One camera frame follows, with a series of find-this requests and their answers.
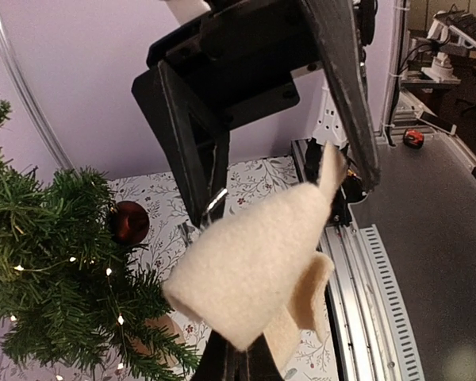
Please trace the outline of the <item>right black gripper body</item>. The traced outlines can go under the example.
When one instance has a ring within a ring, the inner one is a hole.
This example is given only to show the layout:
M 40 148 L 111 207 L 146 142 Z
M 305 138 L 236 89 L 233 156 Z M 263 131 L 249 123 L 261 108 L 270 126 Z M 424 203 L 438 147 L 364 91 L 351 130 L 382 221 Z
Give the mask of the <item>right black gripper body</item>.
M 298 1 L 234 1 L 153 43 L 132 94 L 152 129 L 167 122 L 159 64 L 230 129 L 296 106 L 293 71 L 315 64 L 317 46 Z

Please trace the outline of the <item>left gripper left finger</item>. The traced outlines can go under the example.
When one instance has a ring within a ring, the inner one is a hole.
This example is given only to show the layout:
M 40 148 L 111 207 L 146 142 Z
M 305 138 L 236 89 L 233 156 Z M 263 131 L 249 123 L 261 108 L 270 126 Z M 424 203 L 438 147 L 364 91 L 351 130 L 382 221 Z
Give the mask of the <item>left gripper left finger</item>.
M 196 370 L 196 381 L 240 379 L 240 353 L 219 333 L 212 331 Z

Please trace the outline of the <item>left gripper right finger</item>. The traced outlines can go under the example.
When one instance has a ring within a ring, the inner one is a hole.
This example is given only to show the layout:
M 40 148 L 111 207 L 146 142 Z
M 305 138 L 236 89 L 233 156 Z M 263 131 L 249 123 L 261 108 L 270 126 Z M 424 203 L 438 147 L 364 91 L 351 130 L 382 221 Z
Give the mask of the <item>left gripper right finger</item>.
M 263 334 L 241 354 L 241 379 L 244 381 L 283 381 Z

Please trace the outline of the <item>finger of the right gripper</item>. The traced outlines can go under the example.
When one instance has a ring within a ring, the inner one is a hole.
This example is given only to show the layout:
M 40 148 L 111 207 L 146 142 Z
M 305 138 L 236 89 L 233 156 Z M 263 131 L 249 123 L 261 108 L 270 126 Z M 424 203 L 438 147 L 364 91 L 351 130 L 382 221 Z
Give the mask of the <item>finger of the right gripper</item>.
M 380 181 L 372 117 L 359 68 L 351 1 L 300 1 L 365 191 Z
M 223 216 L 209 210 L 226 188 L 230 132 L 165 61 L 136 77 L 132 94 L 163 150 L 192 224 Z

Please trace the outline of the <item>beige burlap bow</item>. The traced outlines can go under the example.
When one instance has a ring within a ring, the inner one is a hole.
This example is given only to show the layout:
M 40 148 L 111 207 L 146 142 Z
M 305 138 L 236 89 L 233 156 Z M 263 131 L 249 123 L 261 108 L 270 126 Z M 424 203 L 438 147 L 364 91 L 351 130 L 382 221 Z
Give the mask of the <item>beige burlap bow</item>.
M 326 144 L 316 183 L 300 183 L 212 223 L 163 283 L 166 300 L 241 351 L 265 337 L 283 369 L 302 331 L 319 339 L 326 333 L 324 293 L 334 265 L 317 246 L 345 175 L 343 155 Z

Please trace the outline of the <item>dark red bauble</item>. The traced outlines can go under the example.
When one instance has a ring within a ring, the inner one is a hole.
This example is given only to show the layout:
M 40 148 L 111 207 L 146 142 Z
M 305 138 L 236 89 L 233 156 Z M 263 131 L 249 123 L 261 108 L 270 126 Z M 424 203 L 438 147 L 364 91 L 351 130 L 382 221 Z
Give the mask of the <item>dark red bauble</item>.
M 109 212 L 109 229 L 113 240 L 120 245 L 140 244 L 150 229 L 148 213 L 137 202 L 118 202 Z

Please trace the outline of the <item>small green christmas tree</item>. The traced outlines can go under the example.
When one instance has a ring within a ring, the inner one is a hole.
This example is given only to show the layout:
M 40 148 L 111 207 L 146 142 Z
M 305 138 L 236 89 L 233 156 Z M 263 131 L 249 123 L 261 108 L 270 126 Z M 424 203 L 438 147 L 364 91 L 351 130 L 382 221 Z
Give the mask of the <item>small green christmas tree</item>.
M 147 380 L 181 380 L 198 366 L 195 348 L 148 320 L 171 311 L 141 245 L 113 240 L 116 203 L 93 168 L 58 170 L 44 185 L 0 148 L 0 321 L 11 320 L 2 351 L 94 371 L 114 352 Z

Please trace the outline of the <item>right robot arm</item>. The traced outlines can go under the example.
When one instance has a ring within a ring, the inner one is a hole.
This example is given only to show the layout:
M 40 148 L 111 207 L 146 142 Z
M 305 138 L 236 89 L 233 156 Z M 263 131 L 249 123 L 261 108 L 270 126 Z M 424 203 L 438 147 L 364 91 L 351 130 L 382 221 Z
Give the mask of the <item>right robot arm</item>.
M 309 117 L 303 179 L 332 143 L 358 172 L 338 192 L 332 221 L 373 189 L 380 171 L 367 105 L 365 48 L 375 1 L 171 1 L 180 26 L 148 50 L 132 94 L 157 138 L 193 225 L 221 218 L 230 135 L 299 103 L 295 78 L 323 71 Z

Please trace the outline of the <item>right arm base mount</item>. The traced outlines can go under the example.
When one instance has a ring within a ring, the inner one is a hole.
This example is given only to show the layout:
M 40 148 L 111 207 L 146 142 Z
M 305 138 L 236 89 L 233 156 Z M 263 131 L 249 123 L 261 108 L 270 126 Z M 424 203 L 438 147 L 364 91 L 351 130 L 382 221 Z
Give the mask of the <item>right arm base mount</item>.
M 323 155 L 323 146 L 311 138 L 305 151 L 304 173 L 311 183 L 318 182 L 320 161 Z M 332 200 L 332 212 L 329 223 L 333 225 L 349 226 L 352 221 L 349 206 L 363 201 L 367 192 L 363 188 L 361 177 L 350 167 L 347 167 L 346 177 L 337 188 Z

